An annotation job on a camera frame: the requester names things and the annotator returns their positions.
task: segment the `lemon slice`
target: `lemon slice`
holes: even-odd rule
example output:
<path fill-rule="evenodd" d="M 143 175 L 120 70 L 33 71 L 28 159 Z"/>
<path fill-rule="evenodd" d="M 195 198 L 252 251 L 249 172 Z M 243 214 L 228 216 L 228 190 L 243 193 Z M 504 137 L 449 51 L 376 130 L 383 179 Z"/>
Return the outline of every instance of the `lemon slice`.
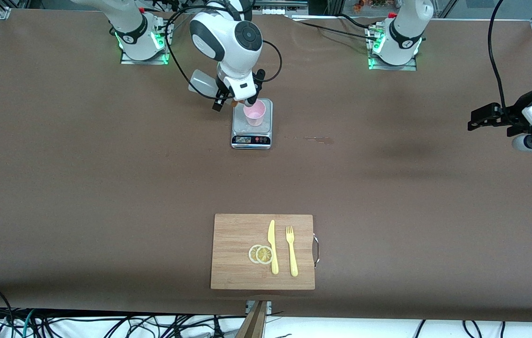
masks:
<path fill-rule="evenodd" d="M 256 244 L 255 246 L 252 246 L 251 249 L 249 249 L 249 259 L 255 263 L 259 264 L 260 262 L 257 260 L 257 250 L 261 248 L 262 246 L 260 244 Z"/>
<path fill-rule="evenodd" d="M 270 246 L 261 246 L 257 249 L 257 261 L 261 264 L 270 264 L 272 261 L 272 248 Z"/>

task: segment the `pink cup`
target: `pink cup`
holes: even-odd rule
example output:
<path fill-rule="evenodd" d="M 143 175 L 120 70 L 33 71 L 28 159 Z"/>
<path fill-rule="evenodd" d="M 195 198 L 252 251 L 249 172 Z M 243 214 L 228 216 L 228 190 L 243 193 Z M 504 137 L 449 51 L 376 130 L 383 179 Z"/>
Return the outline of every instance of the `pink cup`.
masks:
<path fill-rule="evenodd" d="M 262 100 L 257 100 L 251 107 L 243 106 L 243 113 L 245 113 L 247 123 L 251 126 L 257 127 L 264 121 L 266 105 L 264 105 Z"/>

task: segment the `teal cable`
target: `teal cable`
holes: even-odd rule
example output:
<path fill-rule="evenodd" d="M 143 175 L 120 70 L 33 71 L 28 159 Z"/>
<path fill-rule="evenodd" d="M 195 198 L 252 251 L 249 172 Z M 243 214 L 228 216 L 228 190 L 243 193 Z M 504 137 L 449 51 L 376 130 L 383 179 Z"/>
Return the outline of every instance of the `teal cable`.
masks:
<path fill-rule="evenodd" d="M 36 309 L 33 308 L 32 310 L 30 310 L 30 312 L 28 312 L 28 316 L 26 316 L 26 320 L 23 322 L 23 331 L 22 331 L 23 338 L 26 338 L 26 331 L 28 330 L 28 324 L 30 323 L 30 317 L 32 317 L 32 312 L 34 312 L 34 310 Z"/>

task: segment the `knife blade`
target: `knife blade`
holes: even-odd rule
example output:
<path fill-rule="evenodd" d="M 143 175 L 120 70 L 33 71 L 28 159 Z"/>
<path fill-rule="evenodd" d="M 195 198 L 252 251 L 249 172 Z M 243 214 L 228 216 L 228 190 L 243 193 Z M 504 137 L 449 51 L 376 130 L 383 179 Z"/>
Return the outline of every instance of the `knife blade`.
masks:
<path fill-rule="evenodd" d="M 272 274 L 278 274 L 278 259 L 276 258 L 276 241 L 274 236 L 274 220 L 270 221 L 270 228 L 268 228 L 268 242 L 272 246 L 272 262 L 270 267 L 272 267 Z"/>

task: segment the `table surface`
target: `table surface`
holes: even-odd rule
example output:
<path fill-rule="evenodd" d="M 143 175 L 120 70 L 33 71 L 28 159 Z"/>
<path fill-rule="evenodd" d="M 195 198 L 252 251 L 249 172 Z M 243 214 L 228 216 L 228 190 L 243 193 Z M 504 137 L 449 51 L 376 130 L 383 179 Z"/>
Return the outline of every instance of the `table surface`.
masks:
<path fill-rule="evenodd" d="M 230 148 L 229 110 L 173 65 L 122 66 L 101 13 L 0 21 L 0 289 L 15 307 L 532 320 L 532 154 L 503 128 L 485 21 L 433 21 L 418 71 L 369 70 L 362 41 L 254 19 L 285 66 L 264 85 L 274 145 Z M 359 32 L 339 20 L 319 20 Z M 190 75 L 215 63 L 187 28 Z M 528 22 L 497 22 L 506 98 L 532 89 Z M 258 64 L 278 66 L 264 48 Z M 328 138 L 326 143 L 313 138 Z M 267 199 L 234 203 L 238 194 Z M 214 214 L 312 214 L 314 291 L 210 289 Z"/>

